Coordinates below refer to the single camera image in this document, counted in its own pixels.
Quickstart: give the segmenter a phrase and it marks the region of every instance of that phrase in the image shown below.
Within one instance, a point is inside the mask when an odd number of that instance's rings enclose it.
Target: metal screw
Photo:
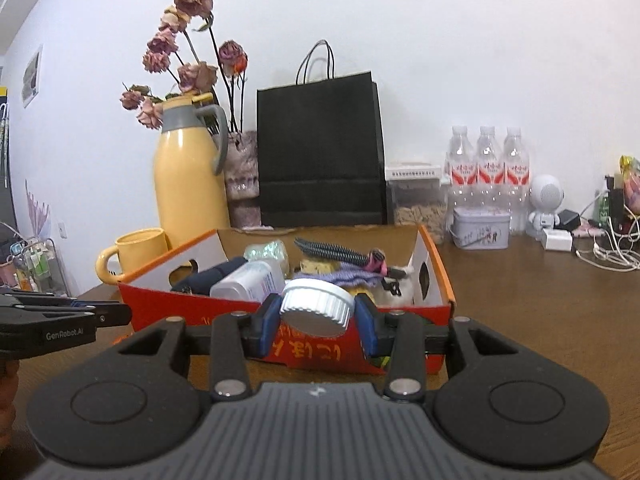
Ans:
[[[415,379],[408,377],[402,377],[400,379],[394,379],[389,384],[391,391],[398,395],[411,395],[420,391],[422,385]]]
[[[246,391],[246,385],[237,379],[219,381],[213,388],[217,394],[223,397],[235,397]]]

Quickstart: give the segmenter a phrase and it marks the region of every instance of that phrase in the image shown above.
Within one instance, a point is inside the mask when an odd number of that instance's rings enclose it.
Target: wooden table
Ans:
[[[588,266],[569,253],[545,253],[530,238],[512,238],[505,251],[440,249],[458,301],[470,316],[553,361],[589,378],[607,396],[611,425],[596,463],[620,479],[640,478],[640,275]],[[117,294],[99,286],[92,300]],[[100,352],[128,329],[101,330],[98,341],[22,362],[16,399],[14,444],[0,456],[0,478],[18,480],[38,463],[25,430],[24,411],[32,391],[48,378]],[[207,358],[192,361],[190,380],[207,387]],[[353,381],[282,366],[249,363],[253,384],[261,381]],[[437,387],[443,372],[430,379]]]

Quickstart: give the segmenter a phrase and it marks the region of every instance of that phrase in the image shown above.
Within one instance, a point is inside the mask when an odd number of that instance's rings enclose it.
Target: human hand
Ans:
[[[15,419],[14,398],[18,391],[19,367],[19,361],[0,362],[0,451],[9,445],[11,440],[11,426]]]

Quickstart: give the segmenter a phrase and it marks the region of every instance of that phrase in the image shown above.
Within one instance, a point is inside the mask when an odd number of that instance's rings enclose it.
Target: bottle label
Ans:
[[[451,183],[457,186],[470,186],[476,183],[478,177],[478,167],[472,162],[462,164],[451,164]]]
[[[504,182],[504,164],[496,160],[488,160],[479,164],[478,182],[480,184],[502,184]]]
[[[524,164],[507,166],[505,182],[514,186],[526,186],[529,183],[529,167]]]

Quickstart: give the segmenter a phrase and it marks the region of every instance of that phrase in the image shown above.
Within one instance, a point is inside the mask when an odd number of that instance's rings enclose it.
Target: black shopping bag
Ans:
[[[378,89],[370,72],[330,76],[333,53],[320,44],[329,55],[326,80],[306,83],[305,67],[302,84],[257,94],[262,222],[386,224]]]

